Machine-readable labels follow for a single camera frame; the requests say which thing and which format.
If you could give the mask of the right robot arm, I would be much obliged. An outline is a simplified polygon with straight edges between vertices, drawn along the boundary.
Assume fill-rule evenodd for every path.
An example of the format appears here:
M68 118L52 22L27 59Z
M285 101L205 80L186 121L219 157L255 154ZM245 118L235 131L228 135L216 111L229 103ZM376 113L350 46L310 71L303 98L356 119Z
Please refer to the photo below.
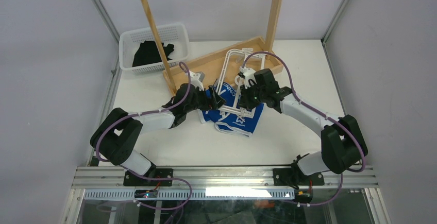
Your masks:
M280 114L292 117L321 139L321 149L298 155L290 165L284 184L293 188L306 184L311 175L323 171L341 174L365 159L368 149L357 120L351 115L340 117L323 112L303 101L291 87L280 87L270 69L254 71L240 68L239 106L252 110L266 104Z

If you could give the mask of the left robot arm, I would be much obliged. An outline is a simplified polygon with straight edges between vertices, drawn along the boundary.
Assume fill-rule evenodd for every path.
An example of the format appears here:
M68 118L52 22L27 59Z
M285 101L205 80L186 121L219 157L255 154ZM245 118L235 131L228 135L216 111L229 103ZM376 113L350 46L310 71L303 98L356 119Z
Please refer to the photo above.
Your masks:
M175 128L186 120L188 113L217 110L225 103L212 86L204 90L184 83L159 110L128 113L122 108L113 109L91 136L90 145L111 164L135 174L142 186L149 186L155 180L156 165L134 149L139 136Z

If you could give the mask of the white plastic clip hanger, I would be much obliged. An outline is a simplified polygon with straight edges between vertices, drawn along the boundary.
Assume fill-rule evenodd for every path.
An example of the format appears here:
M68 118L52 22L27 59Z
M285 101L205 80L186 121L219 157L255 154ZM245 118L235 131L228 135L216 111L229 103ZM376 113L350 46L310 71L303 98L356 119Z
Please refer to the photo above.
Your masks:
M214 86L216 86L216 92L219 95L221 94L223 84L225 83L226 71L228 68L230 68L229 62L230 62L231 57L236 56L235 64L237 66L238 71L237 71L237 74L234 78L234 83L236 84L236 86L235 86L236 93L234 94L233 104L231 107L226 106L226 105L221 106L218 109L218 110L220 110L221 113L235 114L240 118L245 118L245 117L253 118L254 117L256 108L253 108L251 111L247 111L246 109L237 107L238 102L239 102L239 98L241 97L240 86L244 85L246 82L243 78L241 78L239 76L239 73L241 72L241 68L242 68L242 66L239 66L239 63L240 63L240 61L244 62L244 60L253 52L254 52L254 49L249 47L249 48L242 48L242 49L230 49L226 53L220 77L214 83Z

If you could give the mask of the blue boxer underwear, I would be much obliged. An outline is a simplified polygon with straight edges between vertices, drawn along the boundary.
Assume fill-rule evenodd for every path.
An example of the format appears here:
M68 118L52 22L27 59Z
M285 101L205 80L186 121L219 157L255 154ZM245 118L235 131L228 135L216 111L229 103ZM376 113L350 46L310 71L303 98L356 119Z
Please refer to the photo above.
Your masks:
M219 96L226 101L225 106L232 107L236 93L236 90L231 85L224 82L221 91L219 92ZM256 106L256 108L253 109L255 112L252 118L240 117L220 110L197 111L202 124L213 122L216 130L221 133L251 137L255 131L263 109L264 104Z

